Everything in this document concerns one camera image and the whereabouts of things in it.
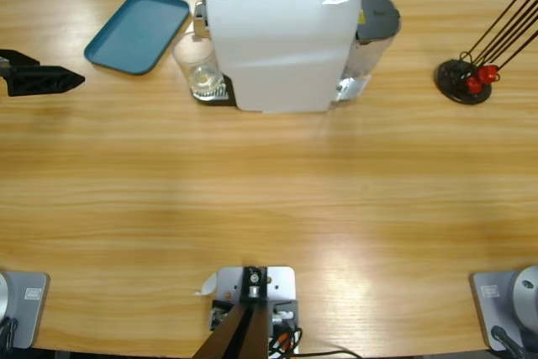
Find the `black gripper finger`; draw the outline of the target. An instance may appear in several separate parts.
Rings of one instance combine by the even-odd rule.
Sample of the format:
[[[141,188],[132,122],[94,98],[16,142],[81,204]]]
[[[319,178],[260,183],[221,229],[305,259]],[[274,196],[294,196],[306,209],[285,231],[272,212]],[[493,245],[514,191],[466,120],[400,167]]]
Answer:
[[[16,50],[0,50],[1,67],[39,66],[40,62]]]
[[[7,73],[9,97],[64,93],[84,82],[84,76],[61,66],[19,66]]]

